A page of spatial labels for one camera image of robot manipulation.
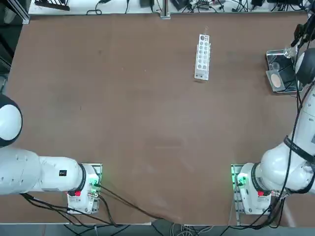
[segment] wire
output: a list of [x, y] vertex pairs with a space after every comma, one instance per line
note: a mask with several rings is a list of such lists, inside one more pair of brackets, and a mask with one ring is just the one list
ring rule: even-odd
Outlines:
[[164, 236], [164, 235], [156, 228], [156, 226], [155, 226], [153, 223], [151, 223], [151, 226], [153, 227], [153, 229], [155, 229], [156, 232], [158, 232], [159, 235]]
[[99, 195], [98, 197], [101, 199], [101, 201], [104, 203], [104, 205], [105, 205], [105, 207], [106, 207], [106, 211], [107, 211], [107, 214], [108, 214], [108, 218], [109, 218], [110, 223], [112, 223], [115, 227], [121, 227], [122, 225], [121, 225], [121, 226], [120, 226], [120, 225], [117, 225], [117, 224], [115, 223], [115, 221], [113, 220], [113, 217], [112, 217], [112, 215], [111, 215], [111, 213], [110, 213], [108, 204], [107, 204], [107, 202], [105, 201], [105, 199], [104, 199], [101, 195]]
[[218, 3], [220, 4], [221, 9], [223, 10], [223, 12], [225, 12], [225, 10], [224, 10], [224, 6], [222, 5], [222, 3], [221, 3], [221, 1], [220, 1], [220, 0], [218, 0]]
[[244, 11], [246, 11], [246, 8], [245, 8], [245, 6], [243, 5], [243, 4], [241, 4], [241, 0], [240, 1], [236, 1], [236, 0], [231, 0], [231, 1], [234, 1], [234, 2], [236, 2], [236, 3], [239, 3], [241, 6], [242, 6], [242, 8], [244, 9]]
[[[214, 7], [212, 7], [212, 6], [209, 6], [209, 8], [210, 9], [214, 9]], [[217, 13], [217, 10], [214, 9], [214, 11]]]
[[159, 1], [157, 0], [157, 5], [158, 5], [158, 7], [159, 7], [159, 10], [160, 11], [162, 11], [162, 8], [161, 8], [161, 6], [160, 6], [160, 4], [159, 4]]
[[43, 204], [43, 205], [46, 205], [46, 206], [52, 207], [52, 208], [60, 208], [60, 209], [65, 209], [65, 210], [67, 210], [67, 211], [69, 211], [69, 210], [75, 211], [75, 212], [78, 212], [78, 213], [80, 213], [80, 214], [82, 214], [82, 215], [84, 215], [84, 216], [87, 216], [87, 217], [91, 218], [91, 219], [98, 220], [98, 221], [100, 221], [100, 222], [102, 222], [102, 223], [105, 223], [105, 224], [110, 225], [109, 222], [104, 221], [104, 220], [102, 220], [102, 219], [100, 219], [100, 218], [98, 218], [98, 217], [94, 217], [94, 216], [91, 216], [91, 215], [89, 215], [89, 214], [86, 214], [86, 213], [84, 213], [84, 212], [82, 212], [82, 211], [79, 211], [79, 210], [76, 210], [76, 209], [73, 209], [73, 208], [69, 208], [69, 207], [65, 207], [65, 206], [53, 205], [53, 204], [50, 204], [50, 203], [47, 203], [47, 202], [44, 202], [44, 201], [35, 199], [32, 195], [27, 194], [27, 193], [25, 193], [25, 194], [20, 194], [20, 195], [22, 195], [26, 200], [34, 201], [34, 202], [37, 202], [37, 203], [40, 203], [40, 204]]
[[117, 235], [117, 234], [119, 234], [120, 232], [122, 232], [122, 231], [124, 231], [125, 229], [127, 229], [128, 227], [130, 227], [131, 225], [127, 225], [126, 227], [124, 227], [123, 229], [121, 229], [121, 230], [119, 230], [119, 231], [117, 231], [116, 233], [113, 233], [112, 235], [110, 235], [110, 236], [115, 236], [115, 235]]
[[100, 9], [97, 9], [97, 6], [102, 3], [103, 0], [100, 0], [98, 1], [98, 3], [95, 5], [95, 10], [88, 10], [87, 11], [87, 15], [90, 13], [90, 12], [95, 12], [96, 15], [101, 15], [102, 14], [102, 11]]
[[127, 7], [126, 7], [126, 11], [125, 11], [125, 14], [127, 14], [127, 11], [128, 11], [128, 7], [129, 7], [129, 0], [127, 0]]
[[57, 212], [58, 214], [60, 214], [63, 218], [65, 218], [66, 220], [68, 220], [68, 221], [69, 221], [71, 224], [73, 224], [73, 225], [76, 225], [76, 224], [75, 224], [73, 221], [71, 221], [68, 217], [66, 217], [65, 215], [61, 214], [61, 212], [62, 212], [62, 213], [65, 213], [65, 214], [68, 214], [68, 215], [72, 216], [73, 218], [75, 218], [75, 219], [80, 223], [81, 226], [84, 226], [84, 227], [86, 227], [86, 228], [92, 228], [92, 227], [93, 227], [93, 226], [87, 226], [87, 225], [83, 224], [75, 215], [72, 215], [72, 214], [70, 214], [70, 213], [68, 213], [68, 212], [66, 212], [66, 211], [58, 210], [58, 209], [55, 209], [55, 208], [53, 208], [53, 207], [41, 206], [41, 205], [38, 205], [38, 204], [35, 204], [35, 203], [31, 202], [31, 200], [27, 199], [26, 197], [24, 197], [24, 198], [25, 198], [26, 201], [28, 201], [30, 204], [32, 204], [32, 205], [35, 206], [35, 207], [43, 208], [43, 209], [48, 209], [48, 210], [52, 210], [52, 211]]
[[72, 230], [72, 229], [70, 229], [67, 225], [63, 225], [63, 226], [65, 226], [68, 230], [70, 230], [71, 232], [73, 232], [75, 235], [79, 235], [77, 232], [75, 232], [74, 230]]
[[276, 5], [274, 6], [274, 8], [272, 8], [270, 11], [273, 11], [273, 10], [275, 10], [276, 9], [276, 7], [278, 6], [278, 4], [279, 4], [279, 0], [277, 0], [277, 3], [276, 3]]
[[96, 187], [100, 187], [104, 190], [106, 190], [107, 192], [111, 193], [112, 195], [114, 195], [115, 197], [119, 198], [121, 201], [125, 202], [126, 204], [128, 204], [130, 207], [133, 207], [135, 209], [137, 209], [138, 211], [142, 212], [143, 214], [149, 216], [149, 217], [152, 217], [152, 218], [155, 218], [155, 219], [163, 219], [161, 217], [158, 217], [158, 216], [155, 216], [155, 215], [152, 215], [148, 212], [146, 212], [145, 210], [137, 207], [136, 205], [132, 204], [131, 202], [128, 202], [127, 200], [123, 199], [121, 196], [117, 195], [116, 193], [114, 193], [113, 191], [109, 190], [108, 188], [105, 188], [104, 186], [100, 185], [100, 184], [94, 184], [94, 186]]
[[[99, 228], [103, 228], [103, 227], [107, 227], [107, 226], [111, 226], [111, 225], [100, 225], [100, 226], [97, 226], [97, 228], [99, 229]], [[84, 233], [86, 233], [88, 231], [91, 231], [93, 229], [94, 229], [94, 226], [93, 226], [93, 228], [90, 228], [90, 229], [82, 231], [81, 233], [78, 234], [78, 236], [81, 236], [82, 234], [84, 234]]]

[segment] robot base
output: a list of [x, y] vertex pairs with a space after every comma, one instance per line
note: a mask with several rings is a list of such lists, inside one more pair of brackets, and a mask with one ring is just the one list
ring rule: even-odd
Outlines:
[[[74, 196], [67, 193], [68, 207], [86, 214], [98, 212], [100, 189], [93, 184], [100, 184], [102, 175], [102, 164], [82, 163], [86, 171], [86, 181], [81, 192], [75, 192]], [[68, 211], [71, 214], [80, 214], [76, 211]]]
[[253, 163], [245, 164], [237, 176], [236, 185], [239, 188], [245, 214], [261, 215], [270, 205], [271, 194], [261, 195], [252, 183]]

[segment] metal bracket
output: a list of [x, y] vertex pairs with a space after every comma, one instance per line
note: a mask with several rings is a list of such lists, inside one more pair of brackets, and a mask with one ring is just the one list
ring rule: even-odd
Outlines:
[[168, 12], [168, 0], [163, 0], [163, 7], [160, 17], [161, 19], [171, 19], [171, 14]]
[[11, 7], [14, 9], [14, 12], [22, 18], [22, 24], [27, 25], [30, 23], [30, 15], [22, 7], [18, 0], [7, 0]]
[[235, 204], [237, 226], [241, 225], [240, 213], [244, 213], [242, 197], [240, 194], [239, 186], [237, 185], [237, 176], [240, 173], [242, 167], [243, 167], [243, 164], [231, 164], [232, 184], [233, 184], [233, 191], [234, 191], [233, 194], [234, 194], [234, 204]]

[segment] brown table surface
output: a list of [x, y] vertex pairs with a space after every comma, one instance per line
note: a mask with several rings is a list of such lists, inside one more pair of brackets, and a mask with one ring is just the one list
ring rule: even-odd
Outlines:
[[[292, 129], [295, 100], [271, 94], [265, 53], [289, 45], [305, 21], [297, 13], [32, 19], [7, 87], [24, 115], [14, 145], [103, 163], [102, 183], [155, 215], [226, 225], [230, 164], [259, 161]], [[196, 44], [204, 32], [212, 43], [210, 79], [197, 83]], [[65, 204], [64, 193], [36, 196]], [[151, 220], [106, 199], [116, 222]], [[65, 222], [20, 196], [0, 200], [0, 222]], [[314, 197], [292, 196], [284, 214], [291, 226], [315, 226], [314, 211]], [[98, 216], [107, 219], [103, 206]]]

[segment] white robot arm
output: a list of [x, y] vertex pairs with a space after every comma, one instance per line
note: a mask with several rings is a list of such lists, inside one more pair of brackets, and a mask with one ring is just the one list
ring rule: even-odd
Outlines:
[[[306, 50], [299, 57], [295, 73], [304, 85], [314, 81], [315, 48]], [[277, 147], [266, 151], [260, 163], [247, 163], [242, 167], [237, 179], [246, 214], [262, 214], [270, 205], [271, 192], [282, 190], [291, 140], [292, 133]], [[288, 192], [304, 190], [315, 194], [315, 87], [312, 87], [304, 101], [292, 147], [285, 187]]]
[[67, 192], [69, 208], [86, 214], [97, 212], [98, 191], [94, 184], [100, 183], [101, 165], [80, 164], [67, 157], [38, 156], [8, 146], [20, 135], [22, 123], [17, 104], [0, 94], [0, 195]]

